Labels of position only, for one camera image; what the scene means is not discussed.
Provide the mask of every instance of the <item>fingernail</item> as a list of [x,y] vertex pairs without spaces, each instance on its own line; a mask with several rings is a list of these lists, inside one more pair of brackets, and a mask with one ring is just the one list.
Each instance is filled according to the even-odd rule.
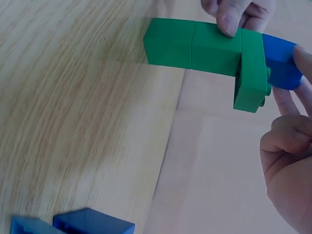
[[229,34],[229,36],[234,37],[236,34],[237,29],[235,28],[235,23],[232,17],[226,16],[223,21],[223,27],[226,33]]
[[303,134],[303,133],[301,133],[301,132],[296,132],[295,135],[294,135],[294,137],[295,137],[298,141],[300,141],[300,142],[308,142],[308,141],[310,141],[310,139],[311,139],[309,136],[307,136],[307,135],[305,135],[305,134]]

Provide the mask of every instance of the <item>green block connector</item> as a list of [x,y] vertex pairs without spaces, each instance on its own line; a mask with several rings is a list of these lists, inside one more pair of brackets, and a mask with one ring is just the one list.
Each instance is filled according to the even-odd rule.
[[236,110],[255,113],[265,103],[268,86],[262,34],[242,29],[241,71],[235,78],[234,106]]
[[234,77],[241,58],[241,30],[234,38],[213,23],[197,22],[192,42],[192,69]]
[[196,21],[154,18],[143,42],[148,63],[192,68],[192,38]]

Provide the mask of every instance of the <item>blue plastic block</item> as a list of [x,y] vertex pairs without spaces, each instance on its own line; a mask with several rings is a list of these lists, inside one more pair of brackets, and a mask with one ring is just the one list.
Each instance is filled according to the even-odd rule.
[[90,208],[55,215],[53,226],[67,234],[134,234],[135,224]]
[[299,86],[301,72],[293,61],[295,43],[263,34],[266,65],[271,69],[268,82],[276,87],[294,90]]
[[32,217],[12,217],[10,234],[65,234],[55,227]]

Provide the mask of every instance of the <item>green plastic block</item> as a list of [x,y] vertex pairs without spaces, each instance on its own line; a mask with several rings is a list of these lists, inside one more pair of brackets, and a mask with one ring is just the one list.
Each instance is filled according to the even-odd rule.
[[154,18],[143,42],[148,63],[191,69],[196,21]]
[[192,69],[234,77],[241,58],[241,32],[234,38],[213,23],[197,22],[192,42]]
[[234,109],[255,113],[271,92],[260,33],[242,29],[241,71],[235,79]]

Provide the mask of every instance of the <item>light wooden surface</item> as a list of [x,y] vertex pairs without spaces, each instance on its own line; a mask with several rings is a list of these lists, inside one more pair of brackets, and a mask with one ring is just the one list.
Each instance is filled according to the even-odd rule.
[[184,75],[142,37],[174,4],[0,0],[1,234],[85,206],[142,233]]

